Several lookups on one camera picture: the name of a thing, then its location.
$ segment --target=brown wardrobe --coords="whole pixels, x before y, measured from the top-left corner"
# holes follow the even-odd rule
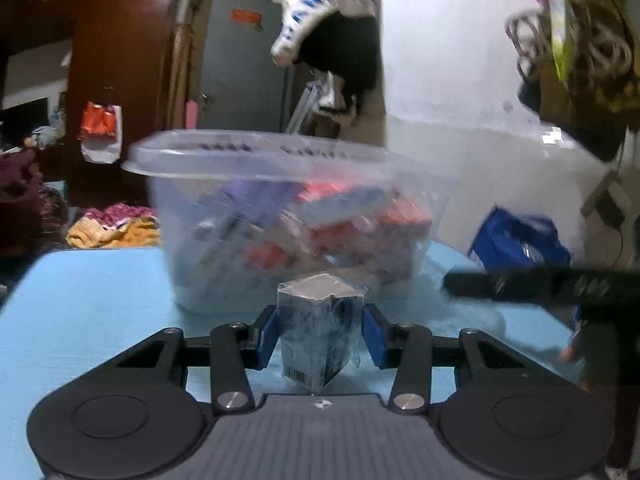
[[[42,152],[45,177],[66,180],[72,205],[146,200],[141,178],[86,162],[76,137],[87,101],[122,107],[121,161],[162,129],[176,10],[177,0],[0,0],[0,77],[7,56],[73,38],[65,143]]]

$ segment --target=plastic container lid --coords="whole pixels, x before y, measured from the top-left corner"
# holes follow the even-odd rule
[[[160,132],[129,148],[123,168],[165,178],[381,182],[414,164],[377,146],[315,137],[226,130]]]

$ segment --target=red sticker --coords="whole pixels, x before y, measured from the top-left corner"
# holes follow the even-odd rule
[[[252,25],[262,24],[262,15],[250,10],[233,9],[231,19],[240,23],[251,23]]]

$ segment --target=door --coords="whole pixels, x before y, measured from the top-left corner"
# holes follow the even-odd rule
[[[200,79],[198,127],[282,131],[287,70],[271,59],[282,7],[270,0],[212,0]]]

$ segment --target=light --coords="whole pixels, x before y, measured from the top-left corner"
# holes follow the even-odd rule
[[[575,142],[566,139],[562,135],[562,130],[557,126],[552,126],[551,129],[547,131],[547,134],[542,136],[542,143],[555,144],[560,148],[568,148],[570,150],[575,148]]]

